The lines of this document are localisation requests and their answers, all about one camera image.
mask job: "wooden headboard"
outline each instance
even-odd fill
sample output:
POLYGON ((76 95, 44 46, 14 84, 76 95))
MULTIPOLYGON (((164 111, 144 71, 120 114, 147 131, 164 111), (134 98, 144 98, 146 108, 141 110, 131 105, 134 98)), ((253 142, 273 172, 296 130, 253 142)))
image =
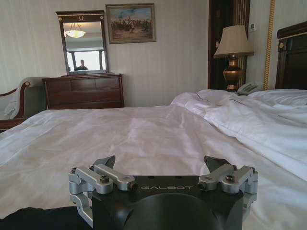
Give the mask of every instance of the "wooden headboard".
POLYGON ((276 89, 307 89, 307 22, 277 32, 276 89))

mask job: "framed painting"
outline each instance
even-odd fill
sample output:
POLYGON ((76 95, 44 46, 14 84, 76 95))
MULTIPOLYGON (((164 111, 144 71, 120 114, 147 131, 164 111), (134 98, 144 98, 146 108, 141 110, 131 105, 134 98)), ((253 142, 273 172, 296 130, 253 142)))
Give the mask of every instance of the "framed painting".
POLYGON ((106 5, 110 44, 155 42, 154 4, 106 5))

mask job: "lampshade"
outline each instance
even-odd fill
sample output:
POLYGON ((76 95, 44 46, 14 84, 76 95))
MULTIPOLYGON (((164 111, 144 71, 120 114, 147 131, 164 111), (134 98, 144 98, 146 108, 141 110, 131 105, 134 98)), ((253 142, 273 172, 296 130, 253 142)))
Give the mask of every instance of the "lampshade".
POLYGON ((79 38, 83 37, 85 35, 85 31, 81 30, 81 26, 77 23, 79 30, 76 30, 76 23, 71 24, 71 29, 66 31, 65 34, 67 34, 69 37, 73 38, 79 38))
POLYGON ((248 42, 243 25, 234 25, 223 29, 221 42, 213 57, 222 58, 230 55, 254 55, 254 49, 248 42))
POLYGON ((69 37, 79 38, 85 35, 85 32, 82 30, 69 30, 65 32, 69 37))

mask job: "metal bracket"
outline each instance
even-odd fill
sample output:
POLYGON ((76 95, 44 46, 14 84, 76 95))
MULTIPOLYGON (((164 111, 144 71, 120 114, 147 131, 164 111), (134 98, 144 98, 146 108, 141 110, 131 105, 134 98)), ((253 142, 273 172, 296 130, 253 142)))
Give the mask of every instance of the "metal bracket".
POLYGON ((257 186, 258 172, 248 166, 243 166, 222 180, 222 190, 226 193, 238 193, 240 189, 242 192, 255 194, 257 186))
POLYGON ((103 164, 95 165, 94 172, 100 175, 106 174, 111 178, 111 180, 113 180, 113 183, 115 183, 118 189, 121 191, 131 191, 138 188, 138 184, 135 182, 133 176, 124 175, 103 164))
POLYGON ((90 208, 88 198, 96 189, 99 194, 108 194, 113 191, 113 183, 122 191, 131 191, 137 188, 133 176, 121 174, 112 168, 115 157, 99 159, 91 165, 90 169, 85 167, 73 168, 69 173, 70 200, 77 205, 79 215, 93 227, 93 211, 90 208))
POLYGON ((241 190, 243 196, 243 217, 248 216, 251 204, 257 200, 258 172, 249 166, 243 166, 236 170, 231 164, 224 164, 208 175, 199 177, 199 188, 202 191, 216 189, 217 183, 222 183, 222 190, 226 193, 238 193, 241 190))
POLYGON ((211 191, 216 189, 217 183, 221 182, 224 177, 234 172, 231 164, 224 164, 208 175, 199 177, 198 187, 202 191, 211 191))

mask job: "bolt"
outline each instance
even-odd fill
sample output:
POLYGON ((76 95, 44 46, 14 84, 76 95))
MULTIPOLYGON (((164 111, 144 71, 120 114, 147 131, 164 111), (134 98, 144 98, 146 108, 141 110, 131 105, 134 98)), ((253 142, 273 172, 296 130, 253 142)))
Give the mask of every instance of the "bolt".
POLYGON ((138 183, 132 181, 131 183, 129 183, 129 191, 137 190, 138 186, 139 186, 138 183))
POLYGON ((71 173, 72 173, 72 174, 75 174, 75 173, 76 173, 76 169, 77 169, 77 168, 72 168, 72 169, 71 169, 71 173))
POLYGON ((198 183, 198 188, 201 190, 201 191, 204 191, 207 189, 207 184, 204 183, 204 182, 199 182, 198 183))
POLYGON ((233 175, 227 175, 226 180, 233 182, 235 181, 235 177, 233 175))
POLYGON ((108 183, 109 182, 109 177, 107 175, 102 175, 100 177, 101 183, 108 183))

